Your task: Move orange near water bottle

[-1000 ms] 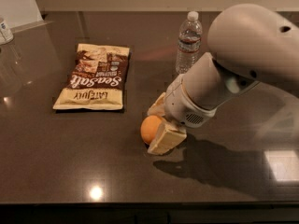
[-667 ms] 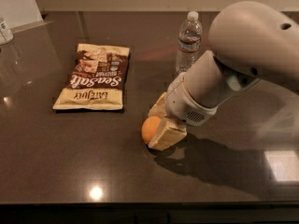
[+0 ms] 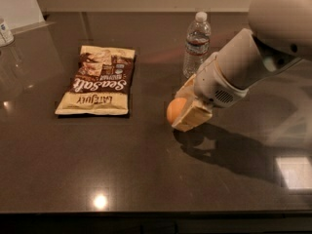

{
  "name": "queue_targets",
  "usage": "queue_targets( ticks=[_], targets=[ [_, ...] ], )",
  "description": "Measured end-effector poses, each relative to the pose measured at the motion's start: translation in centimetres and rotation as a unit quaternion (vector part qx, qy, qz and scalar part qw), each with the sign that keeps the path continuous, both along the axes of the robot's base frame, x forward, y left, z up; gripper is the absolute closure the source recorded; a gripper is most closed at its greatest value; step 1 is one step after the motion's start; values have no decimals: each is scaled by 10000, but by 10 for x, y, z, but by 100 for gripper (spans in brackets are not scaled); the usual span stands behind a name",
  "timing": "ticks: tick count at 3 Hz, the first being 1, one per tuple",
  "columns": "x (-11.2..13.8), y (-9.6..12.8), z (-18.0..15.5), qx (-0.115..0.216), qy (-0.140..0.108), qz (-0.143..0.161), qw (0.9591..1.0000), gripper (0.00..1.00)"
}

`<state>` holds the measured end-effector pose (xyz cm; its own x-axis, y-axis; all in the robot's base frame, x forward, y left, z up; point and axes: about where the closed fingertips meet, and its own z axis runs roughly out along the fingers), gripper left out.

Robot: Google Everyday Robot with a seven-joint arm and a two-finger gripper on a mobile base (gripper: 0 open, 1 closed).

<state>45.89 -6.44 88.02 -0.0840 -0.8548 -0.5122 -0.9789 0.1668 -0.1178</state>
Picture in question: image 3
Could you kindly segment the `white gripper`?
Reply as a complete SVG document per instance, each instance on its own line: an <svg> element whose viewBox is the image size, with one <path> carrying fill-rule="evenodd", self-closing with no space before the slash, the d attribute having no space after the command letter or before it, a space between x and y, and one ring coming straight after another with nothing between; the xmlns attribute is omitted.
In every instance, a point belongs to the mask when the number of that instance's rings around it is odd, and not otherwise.
<svg viewBox="0 0 312 234"><path fill-rule="evenodd" d="M226 80L217 56L218 52L212 53L200 65L196 75L189 77L175 93L175 98L185 98L186 104L172 123L174 129L190 131L212 118L213 107L230 107L247 95L248 89L238 89Z"/></svg>

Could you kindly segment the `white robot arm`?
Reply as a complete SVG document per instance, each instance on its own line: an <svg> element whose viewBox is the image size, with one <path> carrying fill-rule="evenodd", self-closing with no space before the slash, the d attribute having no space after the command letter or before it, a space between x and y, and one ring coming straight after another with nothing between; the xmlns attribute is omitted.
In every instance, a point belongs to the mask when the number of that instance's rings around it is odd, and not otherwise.
<svg viewBox="0 0 312 234"><path fill-rule="evenodd" d="M312 58L312 0L253 0L249 26L212 53L176 92L172 127L187 132L244 98L258 81Z"/></svg>

